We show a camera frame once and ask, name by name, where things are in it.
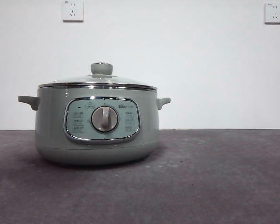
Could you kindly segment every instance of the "cooker base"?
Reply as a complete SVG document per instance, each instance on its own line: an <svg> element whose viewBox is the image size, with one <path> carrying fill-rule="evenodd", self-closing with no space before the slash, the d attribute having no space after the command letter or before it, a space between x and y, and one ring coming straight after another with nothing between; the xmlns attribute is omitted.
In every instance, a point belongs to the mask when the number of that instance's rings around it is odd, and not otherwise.
<svg viewBox="0 0 280 224"><path fill-rule="evenodd" d="M138 160L148 156L158 146L157 142L122 148L108 149L60 149L36 146L46 159L71 165L107 165Z"/></svg>

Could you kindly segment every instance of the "chrome panel frame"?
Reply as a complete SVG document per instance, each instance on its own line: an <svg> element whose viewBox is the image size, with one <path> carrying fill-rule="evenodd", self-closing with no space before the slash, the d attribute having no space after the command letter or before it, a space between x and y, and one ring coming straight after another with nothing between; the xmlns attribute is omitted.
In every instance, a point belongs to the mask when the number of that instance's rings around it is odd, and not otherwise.
<svg viewBox="0 0 280 224"><path fill-rule="evenodd" d="M126 100L126 101L131 101L136 105L136 109L137 109L137 115L138 115L138 128L137 130L131 134L128 135L126 137L123 138L115 138L115 139L84 139L84 138L79 138L76 137L74 135L72 135L66 126L66 121L67 121L67 115L68 115L68 110L69 110L69 106L72 102L77 101L77 100L93 100L93 99L110 99L110 100ZM117 144L117 143L123 143L123 142L127 142L127 141L131 141L133 140L136 135L139 133L141 127L141 119L140 119L140 114L139 114L139 107L138 104L133 101L132 99L129 98L118 98L118 97L82 97L82 98L74 98L72 99L70 102L68 102L68 104L66 105L65 108L65 113L64 113L64 118L63 118L63 131L65 133L65 135L67 136L67 138L69 138L70 140L76 142L76 143L80 143L80 144L89 144L89 145L104 145L104 144Z"/></svg>

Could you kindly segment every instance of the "stainless steel rim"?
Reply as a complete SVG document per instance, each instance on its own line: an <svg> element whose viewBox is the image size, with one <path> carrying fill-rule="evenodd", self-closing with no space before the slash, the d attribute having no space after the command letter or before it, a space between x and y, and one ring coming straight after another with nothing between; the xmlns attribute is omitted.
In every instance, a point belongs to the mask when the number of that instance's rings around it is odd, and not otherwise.
<svg viewBox="0 0 280 224"><path fill-rule="evenodd" d="M156 87L148 85L136 84L114 84L114 83L50 83L39 85L38 88L87 88L87 89L124 89L124 90L143 90L143 91L157 91Z"/></svg>

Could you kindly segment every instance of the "control panel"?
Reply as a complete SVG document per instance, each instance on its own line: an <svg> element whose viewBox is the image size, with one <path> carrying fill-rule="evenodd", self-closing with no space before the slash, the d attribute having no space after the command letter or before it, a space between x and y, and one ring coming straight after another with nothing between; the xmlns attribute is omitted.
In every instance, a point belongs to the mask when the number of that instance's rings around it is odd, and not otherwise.
<svg viewBox="0 0 280 224"><path fill-rule="evenodd" d="M127 98L77 98L67 105L63 127L70 138L81 142L129 140L139 130L139 111Z"/></svg>

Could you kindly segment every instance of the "white wall socket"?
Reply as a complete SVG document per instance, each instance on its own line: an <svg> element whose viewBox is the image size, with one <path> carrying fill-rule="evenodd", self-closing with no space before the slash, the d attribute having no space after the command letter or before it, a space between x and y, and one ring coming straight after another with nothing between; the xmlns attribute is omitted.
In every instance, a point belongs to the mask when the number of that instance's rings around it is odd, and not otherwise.
<svg viewBox="0 0 280 224"><path fill-rule="evenodd" d="M83 21L83 0L63 0L63 21Z"/></svg>
<svg viewBox="0 0 280 224"><path fill-rule="evenodd" d="M280 2L265 3L265 23L280 24Z"/></svg>

